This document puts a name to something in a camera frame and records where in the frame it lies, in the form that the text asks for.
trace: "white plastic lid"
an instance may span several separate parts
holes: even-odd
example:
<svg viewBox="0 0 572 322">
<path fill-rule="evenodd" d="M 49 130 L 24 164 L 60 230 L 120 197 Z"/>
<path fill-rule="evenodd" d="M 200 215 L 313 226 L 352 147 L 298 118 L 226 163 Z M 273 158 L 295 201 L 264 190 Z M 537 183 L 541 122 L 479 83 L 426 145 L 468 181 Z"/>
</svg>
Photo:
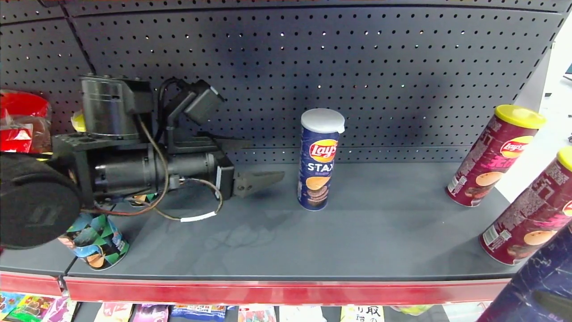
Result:
<svg viewBox="0 0 572 322">
<path fill-rule="evenodd" d="M 342 114 L 327 108 L 305 111 L 301 117 L 302 126 L 316 133 L 343 133 L 345 118 Z"/>
</svg>

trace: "lay's logo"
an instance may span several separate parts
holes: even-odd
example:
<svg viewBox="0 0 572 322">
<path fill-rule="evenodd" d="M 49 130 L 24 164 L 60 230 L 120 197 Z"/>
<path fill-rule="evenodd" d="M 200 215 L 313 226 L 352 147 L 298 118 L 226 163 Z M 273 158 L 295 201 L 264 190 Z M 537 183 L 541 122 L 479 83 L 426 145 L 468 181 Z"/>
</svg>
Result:
<svg viewBox="0 0 572 322">
<path fill-rule="evenodd" d="M 330 162 L 336 156 L 336 147 L 336 140 L 326 139 L 316 141 L 310 146 L 310 156 L 318 162 Z"/>
<path fill-rule="evenodd" d="M 501 146 L 500 154 L 509 159 L 518 158 L 532 139 L 532 135 L 527 135 L 509 140 Z"/>
<path fill-rule="evenodd" d="M 564 206 L 564 208 L 562 209 L 562 211 L 564 212 L 564 215 L 568 216 L 568 217 L 572 217 L 572 200 L 570 202 L 568 202 L 566 204 L 566 206 Z"/>
</svg>

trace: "white cable tie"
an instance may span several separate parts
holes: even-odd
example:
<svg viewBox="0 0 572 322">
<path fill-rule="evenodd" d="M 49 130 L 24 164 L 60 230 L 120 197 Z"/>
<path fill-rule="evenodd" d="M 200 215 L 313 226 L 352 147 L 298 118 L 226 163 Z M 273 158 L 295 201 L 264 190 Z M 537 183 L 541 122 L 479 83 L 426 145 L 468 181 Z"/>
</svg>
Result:
<svg viewBox="0 0 572 322">
<path fill-rule="evenodd" d="M 216 213 L 214 211 L 211 211 L 210 213 L 206 213 L 206 214 L 200 215 L 200 216 L 183 217 L 183 218 L 181 218 L 181 222 L 199 221 L 199 220 L 210 218 L 210 217 L 215 216 L 215 215 L 216 215 Z"/>
</svg>

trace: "black foam cover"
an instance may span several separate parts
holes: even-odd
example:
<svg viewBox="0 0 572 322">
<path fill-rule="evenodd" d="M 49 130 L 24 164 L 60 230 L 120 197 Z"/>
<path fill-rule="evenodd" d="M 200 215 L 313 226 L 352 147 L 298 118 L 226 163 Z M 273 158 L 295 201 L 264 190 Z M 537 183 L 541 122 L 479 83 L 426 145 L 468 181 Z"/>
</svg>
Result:
<svg viewBox="0 0 572 322">
<path fill-rule="evenodd" d="M 73 181 L 44 162 L 20 154 L 0 156 L 0 246 L 26 249 L 63 234 L 80 213 Z"/>
</svg>

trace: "wire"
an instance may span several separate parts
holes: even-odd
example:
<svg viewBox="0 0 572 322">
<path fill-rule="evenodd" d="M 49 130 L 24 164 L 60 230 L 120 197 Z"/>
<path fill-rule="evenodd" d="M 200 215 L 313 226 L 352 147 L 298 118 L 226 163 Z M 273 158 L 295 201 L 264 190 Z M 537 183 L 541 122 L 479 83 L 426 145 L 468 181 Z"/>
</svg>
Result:
<svg viewBox="0 0 572 322">
<path fill-rule="evenodd" d="M 173 220 L 173 221 L 180 221 L 180 222 L 192 222 L 192 221 L 199 221 L 199 220 L 203 220 L 203 219 L 207 219 L 210 218 L 212 216 L 215 216 L 216 214 L 219 213 L 219 211 L 221 210 L 221 208 L 223 207 L 223 195 L 221 194 L 219 188 L 217 188 L 214 184 L 212 184 L 212 182 L 209 182 L 207 180 L 203 180 L 203 179 L 195 179 L 195 178 L 188 178 L 189 180 L 192 181 L 196 181 L 196 182 L 200 182 L 203 184 L 206 184 L 207 186 L 209 186 L 212 190 L 214 190 L 216 192 L 216 194 L 219 196 L 219 205 L 217 206 L 215 211 L 211 211 L 210 213 L 206 213 L 204 215 L 199 215 L 199 216 L 194 216 L 194 217 L 182 217 L 182 218 L 177 218 L 177 217 L 173 217 L 171 215 L 167 215 L 166 213 L 164 213 L 161 209 L 157 208 L 157 206 L 155 206 L 153 209 L 159 213 L 159 215 L 167 218 L 168 220 Z M 132 198 L 128 198 L 126 199 L 127 201 L 133 201 L 133 202 L 138 202 L 138 203 L 142 203 L 145 206 L 151 207 L 151 204 L 147 201 L 141 201 L 141 200 L 137 200 L 137 199 L 132 199 Z"/>
<path fill-rule="evenodd" d="M 140 204 L 142 204 L 142 205 L 151 207 L 151 204 L 150 204 L 149 202 L 147 202 L 147 201 L 137 200 L 137 199 L 133 199 L 133 198 L 127 198 L 127 199 L 125 199 L 125 200 L 127 200 L 127 201 L 132 201 L 132 202 L 137 202 L 137 203 L 140 203 Z M 161 215 L 161 216 L 163 216 L 163 217 L 165 217 L 165 218 L 167 218 L 167 219 L 169 219 L 169 220 L 181 221 L 181 218 L 176 218 L 176 217 L 167 215 L 167 214 L 165 214 L 161 209 L 159 209 L 157 206 L 155 206 L 155 208 L 153 208 L 153 210 L 155 210 L 157 213 L 159 213 L 159 215 Z"/>
<path fill-rule="evenodd" d="M 82 209 L 81 211 L 83 211 L 85 213 L 108 214 L 108 215 L 116 215 L 116 216 L 137 216 L 137 215 L 144 214 L 148 211 L 153 210 L 155 207 L 157 207 L 157 205 L 163 200 L 163 198 L 167 194 L 167 190 L 169 190 L 169 166 L 167 165 L 167 159 L 165 159 L 165 156 L 163 155 L 163 152 L 161 151 L 161 148 L 159 147 L 159 145 L 157 145 L 157 142 L 155 142 L 153 140 L 153 137 L 151 137 L 151 133 L 149 133 L 149 130 L 145 126 L 145 123 L 141 119 L 140 115 L 137 115 L 137 120 L 139 121 L 139 124 L 141 125 L 141 128 L 143 129 L 143 132 L 145 133 L 145 136 L 147 136 L 147 139 L 149 140 L 149 142 L 151 143 L 151 145 L 155 149 L 157 155 L 159 156 L 159 159 L 161 160 L 161 165 L 163 167 L 163 173 L 165 176 L 165 185 L 163 187 L 163 191 L 161 192 L 159 197 L 157 199 L 155 199 L 155 201 L 149 205 L 149 207 L 142 209 L 140 211 L 136 211 L 134 213 L 125 213 L 125 212 L 120 212 L 120 211 L 110 211 L 110 210 L 104 210 L 104 209 Z"/>
<path fill-rule="evenodd" d="M 157 126 L 157 133 L 155 134 L 155 142 L 159 142 L 161 137 L 163 136 L 163 132 L 165 131 L 165 91 L 167 87 L 172 84 L 178 82 L 179 79 L 177 77 L 171 77 L 166 79 L 161 86 L 159 86 L 159 95 L 157 98 L 157 118 L 158 118 L 158 126 Z"/>
</svg>

